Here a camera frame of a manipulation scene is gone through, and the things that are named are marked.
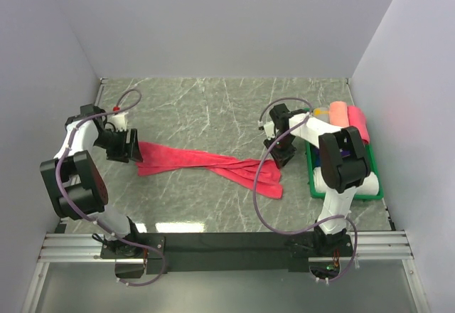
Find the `red towel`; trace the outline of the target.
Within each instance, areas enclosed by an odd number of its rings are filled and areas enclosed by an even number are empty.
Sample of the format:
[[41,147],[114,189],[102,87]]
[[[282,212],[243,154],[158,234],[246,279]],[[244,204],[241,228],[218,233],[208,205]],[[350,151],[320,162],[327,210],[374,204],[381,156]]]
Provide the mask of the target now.
[[272,199],[280,199],[283,187],[281,172],[274,161],[268,159],[259,167],[259,159],[237,159],[233,156],[212,154],[193,149],[177,149],[151,142],[140,142],[143,162],[138,162],[139,176],[151,176],[178,169],[204,168],[236,184],[252,190],[258,176],[256,191]]

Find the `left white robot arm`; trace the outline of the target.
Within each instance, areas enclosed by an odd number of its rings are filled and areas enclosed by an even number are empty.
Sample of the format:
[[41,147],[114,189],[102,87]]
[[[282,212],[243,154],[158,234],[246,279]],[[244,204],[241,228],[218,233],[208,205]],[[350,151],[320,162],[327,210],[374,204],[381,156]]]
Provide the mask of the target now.
[[93,147],[106,152],[107,160],[129,163],[142,160],[137,130],[127,126],[127,112],[116,106],[112,115],[98,106],[85,105],[67,118],[65,139],[57,154],[40,165],[52,207],[60,218],[85,220],[103,235],[93,238],[104,248],[128,258],[143,248],[134,222],[109,204],[105,182],[92,159]]

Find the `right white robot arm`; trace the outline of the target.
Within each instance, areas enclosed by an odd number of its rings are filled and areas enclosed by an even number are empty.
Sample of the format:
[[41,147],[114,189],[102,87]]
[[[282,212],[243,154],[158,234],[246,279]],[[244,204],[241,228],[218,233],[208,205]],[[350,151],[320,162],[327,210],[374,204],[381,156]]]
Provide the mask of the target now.
[[353,198],[370,175],[370,160],[356,127],[339,127],[317,118],[310,110],[291,111],[282,102],[266,107],[271,122],[260,122],[266,134],[264,145],[277,168],[283,168],[295,155],[295,138],[319,151],[321,175],[327,185],[323,208],[313,229],[313,248],[329,255],[342,245],[346,234],[346,217]]

